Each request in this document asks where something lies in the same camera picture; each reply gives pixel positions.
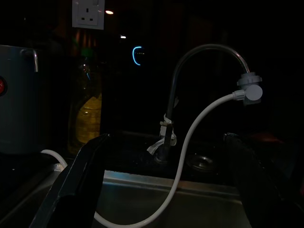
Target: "bottle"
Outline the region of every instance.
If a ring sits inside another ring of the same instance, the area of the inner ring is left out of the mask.
[[[84,144],[100,134],[101,73],[91,49],[84,48],[81,54],[70,108],[68,150],[71,154],[77,154]]]

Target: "stainless steel sink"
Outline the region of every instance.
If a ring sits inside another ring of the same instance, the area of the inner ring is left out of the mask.
[[[60,165],[13,211],[0,227],[29,227]],[[173,180],[106,171],[97,212],[117,224],[131,224],[150,216],[165,200]],[[94,220],[93,228],[103,227]],[[249,221],[233,187],[180,181],[168,208],[148,228],[249,228]]]

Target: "white tube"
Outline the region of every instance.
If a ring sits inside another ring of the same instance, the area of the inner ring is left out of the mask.
[[[216,100],[215,102],[211,103],[207,108],[204,109],[204,111],[202,111],[199,116],[195,119],[195,121],[193,122],[193,124],[191,125],[190,129],[188,130],[188,133],[186,135],[184,144],[182,146],[182,150],[181,150],[181,156],[180,156],[180,162],[179,162],[179,166],[177,168],[177,172],[176,172],[176,176],[173,182],[173,185],[171,187],[171,190],[167,196],[167,198],[165,199],[165,201],[162,203],[162,205],[157,209],[156,212],[154,212],[150,217],[146,218],[145,220],[138,222],[138,223],[134,223],[134,224],[130,224],[130,225],[117,225],[115,223],[109,222],[108,220],[104,219],[103,217],[101,217],[97,212],[95,212],[94,218],[101,223],[102,225],[106,226],[106,227],[111,227],[111,228],[138,228],[138,227],[143,227],[148,225],[149,223],[153,222],[168,206],[168,204],[170,203],[177,185],[180,181],[181,178],[181,172],[182,172],[182,168],[184,165],[184,160],[185,160],[185,156],[186,156],[186,152],[187,152],[187,147],[190,141],[190,138],[194,132],[194,130],[196,129],[196,127],[199,125],[199,123],[201,122],[201,120],[210,112],[212,111],[215,107],[219,106],[222,103],[225,103],[227,101],[233,100],[235,99],[235,95],[233,94],[229,94],[227,96],[224,96],[218,100]],[[49,155],[54,156],[64,167],[66,167],[67,163],[64,161],[64,159],[57,154],[54,151],[49,151],[49,150],[43,150],[42,153],[46,153]]]
[[[61,155],[59,153],[56,153],[55,151],[52,151],[52,150],[42,150],[40,153],[44,153],[44,154],[48,154],[48,155],[53,156],[63,166],[63,168],[65,168],[67,166],[67,163],[63,159],[63,157],[61,157]]]

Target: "drain strainer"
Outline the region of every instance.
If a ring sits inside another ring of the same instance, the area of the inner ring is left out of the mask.
[[[213,172],[216,168],[211,158],[198,154],[187,156],[186,163],[192,169],[200,172]]]

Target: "electrical outlet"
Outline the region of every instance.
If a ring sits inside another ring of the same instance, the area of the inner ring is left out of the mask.
[[[72,26],[104,29],[105,0],[73,0]]]

